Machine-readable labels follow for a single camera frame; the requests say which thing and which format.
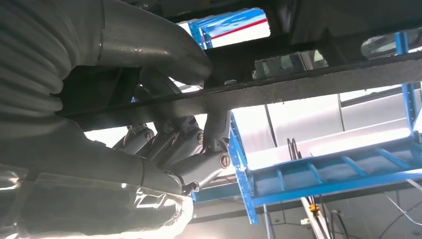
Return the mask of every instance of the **vehicle underbody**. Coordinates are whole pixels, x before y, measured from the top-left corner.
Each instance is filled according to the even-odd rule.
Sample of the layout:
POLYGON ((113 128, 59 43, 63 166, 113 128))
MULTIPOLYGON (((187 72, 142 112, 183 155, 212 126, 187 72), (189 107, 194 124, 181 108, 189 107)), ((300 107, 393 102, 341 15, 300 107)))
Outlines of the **vehicle underbody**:
MULTIPOLYGON (((421 53, 392 50, 386 58, 365 54, 362 44, 419 29, 420 7, 418 0, 2 1, 1 181, 11 190, 0 194, 0 233, 124 238, 163 225, 179 232, 189 221, 178 220, 191 210, 186 196, 230 164, 231 109, 419 82, 421 53), (265 12, 269 37, 203 51, 175 24, 255 7, 265 12), (327 66, 305 71, 304 53, 316 50, 327 66), (257 74, 259 62, 282 56, 298 62, 293 71, 257 74), (182 94, 170 78, 203 90, 182 94), (203 130, 198 114, 208 114, 203 130), (113 149, 83 134, 118 126, 129 130, 113 149)), ((421 45, 416 33, 413 47, 421 45)))

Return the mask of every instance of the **cable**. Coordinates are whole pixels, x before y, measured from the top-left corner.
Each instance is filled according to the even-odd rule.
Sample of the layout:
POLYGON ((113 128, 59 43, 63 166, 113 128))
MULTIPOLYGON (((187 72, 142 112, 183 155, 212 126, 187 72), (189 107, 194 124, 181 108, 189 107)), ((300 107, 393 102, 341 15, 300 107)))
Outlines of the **cable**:
POLYGON ((337 214, 338 220, 340 221, 341 227, 343 228, 344 235, 346 236, 346 239, 349 239, 349 233, 347 232, 347 228, 346 228, 346 225, 344 224, 343 218, 341 218, 341 214, 336 210, 333 210, 333 211, 330 212, 330 215, 331 215, 331 230, 334 231, 334 218, 333 218, 334 214, 337 214))
MULTIPOLYGON (((413 205, 412 207, 410 207, 407 212, 410 212, 411 210, 415 209, 416 207, 418 207, 419 205, 422 204, 422 201, 416 203, 415 205, 413 205)), ((380 236, 377 239, 381 239, 384 234, 388 231, 388 229, 390 229, 390 227, 392 227, 400 218, 402 218, 402 216, 404 216, 404 214, 400 214, 396 219, 394 219, 394 221, 392 221, 385 229, 384 231, 380 234, 380 236)))
POLYGON ((396 206, 396 208, 397 209, 399 209, 400 210, 400 212, 402 212, 408 219, 409 219, 409 221, 411 221, 412 223, 414 223, 414 224, 416 224, 416 225, 418 225, 418 226, 422 226, 422 224, 421 223, 417 223, 417 222, 415 222, 405 211, 403 211, 403 209, 401 208, 401 207, 399 207, 399 205, 397 205, 396 204, 396 202, 394 202, 394 200, 393 199, 391 199, 386 193, 384 193, 385 194, 385 196, 394 204, 394 206, 396 206))
MULTIPOLYGON (((303 226, 304 226, 304 225, 301 225, 301 224, 296 224, 296 223, 277 223, 277 224, 272 224, 272 225, 273 225, 273 226, 281 226, 281 225, 294 225, 294 226, 301 226, 301 227, 303 227, 303 226)), ((334 231, 334 233, 345 236, 345 234, 344 234, 344 233, 341 233, 341 232, 336 232, 336 231, 334 231)), ((356 236, 353 236, 353 235, 349 235, 349 237, 350 237, 350 238, 355 238, 355 239, 362 239, 362 238, 360 238, 360 237, 356 237, 356 236)))

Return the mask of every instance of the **white wall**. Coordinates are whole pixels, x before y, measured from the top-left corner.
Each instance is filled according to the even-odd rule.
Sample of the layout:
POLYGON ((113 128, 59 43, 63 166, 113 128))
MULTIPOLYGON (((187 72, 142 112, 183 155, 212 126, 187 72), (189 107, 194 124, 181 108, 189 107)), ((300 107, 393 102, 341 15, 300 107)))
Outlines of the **white wall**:
MULTIPOLYGON (((387 194, 397 202, 396 192, 387 194)), ((421 191, 417 189, 400 190, 398 195, 400 206, 404 210, 422 201, 421 191)), ((349 233, 361 239, 377 239, 382 231, 401 214, 384 194, 339 200, 327 205, 330 210, 341 210, 349 233)), ((416 222, 421 223, 422 207, 413 209, 409 215, 416 222)), ((402 216, 381 239, 420 239, 421 235, 422 227, 411 223, 405 216, 402 216)))

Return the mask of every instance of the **blue scaffolding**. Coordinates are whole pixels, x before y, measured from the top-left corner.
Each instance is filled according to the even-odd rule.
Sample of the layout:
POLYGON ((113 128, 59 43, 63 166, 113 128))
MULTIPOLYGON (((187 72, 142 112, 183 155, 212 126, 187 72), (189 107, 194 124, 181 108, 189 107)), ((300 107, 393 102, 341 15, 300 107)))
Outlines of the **blue scaffolding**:
MULTIPOLYGON (((397 54, 409 52, 406 33, 396 33, 397 54)), ((199 44, 205 48, 203 40, 199 44)), ((241 196, 252 224, 255 207, 313 195, 326 195, 403 182, 422 177, 422 145, 414 132, 418 118, 413 84, 402 85, 409 137, 343 152, 248 170, 240 134, 232 114, 229 155, 237 184, 201 190, 196 203, 241 196)))

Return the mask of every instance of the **grey metal surface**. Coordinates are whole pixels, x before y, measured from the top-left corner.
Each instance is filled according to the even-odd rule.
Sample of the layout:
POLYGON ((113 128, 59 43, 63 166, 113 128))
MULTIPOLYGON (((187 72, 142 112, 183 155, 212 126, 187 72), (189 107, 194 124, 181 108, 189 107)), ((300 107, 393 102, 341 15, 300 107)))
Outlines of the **grey metal surface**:
POLYGON ((421 58, 422 53, 413 53, 327 67, 65 117, 78 122, 84 130, 92 130, 150 122, 159 117, 198 115, 216 110, 418 82, 422 79, 421 58), (155 114, 157 109, 165 114, 155 114))
POLYGON ((153 136, 154 132, 149 128, 138 132, 134 136, 134 139, 132 139, 124 148, 124 151, 128 154, 136 154, 152 139, 153 136))
POLYGON ((183 184, 196 184, 196 191, 216 178, 230 165, 227 152, 218 151, 207 154, 196 154, 173 165, 172 171, 182 178, 183 184))

